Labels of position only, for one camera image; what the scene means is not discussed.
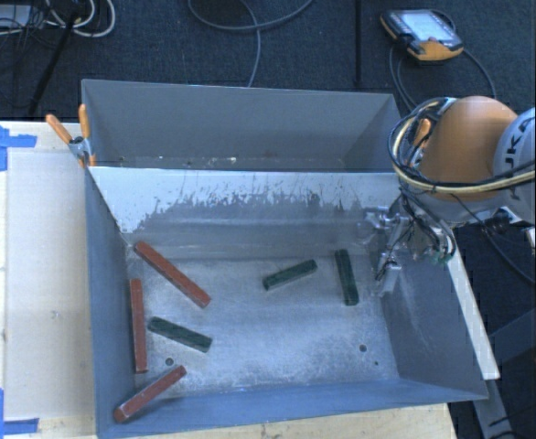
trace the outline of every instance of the yellow device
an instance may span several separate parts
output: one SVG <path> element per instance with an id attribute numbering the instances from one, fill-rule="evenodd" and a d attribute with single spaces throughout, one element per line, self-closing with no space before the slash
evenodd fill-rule
<path id="1" fill-rule="evenodd" d="M 463 52 L 456 32 L 433 10 L 389 10 L 382 26 L 406 51 L 422 63 L 440 63 Z"/>

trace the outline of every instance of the red block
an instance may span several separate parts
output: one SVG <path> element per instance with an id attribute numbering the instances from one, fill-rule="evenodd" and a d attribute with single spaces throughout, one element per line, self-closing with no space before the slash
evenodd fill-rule
<path id="1" fill-rule="evenodd" d="M 205 291 L 145 242 L 137 242 L 134 251 L 199 307 L 211 302 Z"/>
<path id="2" fill-rule="evenodd" d="M 146 386 L 144 389 L 135 394 L 134 397 L 122 403 L 113 411 L 113 418 L 116 422 L 122 423 L 142 410 L 151 400 L 168 389 L 171 385 L 177 383 L 187 374 L 184 366 L 174 368 L 155 382 Z"/>
<path id="3" fill-rule="evenodd" d="M 137 278 L 130 281 L 130 306 L 132 308 L 132 334 L 134 336 L 134 368 L 136 372 L 147 372 L 144 297 L 142 282 Z"/>

